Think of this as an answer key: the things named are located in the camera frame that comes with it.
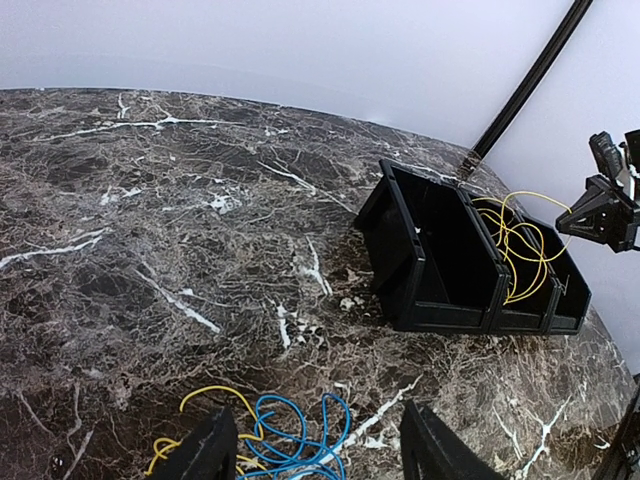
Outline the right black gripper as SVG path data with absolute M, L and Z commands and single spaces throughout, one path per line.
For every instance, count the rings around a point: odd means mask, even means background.
M 586 190 L 570 212 L 555 221 L 563 234 L 607 245 L 615 253 L 639 250 L 639 130 L 624 134 L 616 145 L 602 131 L 589 138 L 598 174 L 586 179 Z

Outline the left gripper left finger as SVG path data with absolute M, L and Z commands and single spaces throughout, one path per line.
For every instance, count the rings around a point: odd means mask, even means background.
M 213 409 L 168 458 L 153 480 L 234 480 L 238 430 L 229 407 Z

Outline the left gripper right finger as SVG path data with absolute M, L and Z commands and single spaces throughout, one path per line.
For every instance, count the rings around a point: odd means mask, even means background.
M 424 403 L 405 402 L 400 444 L 406 480 L 503 479 Z

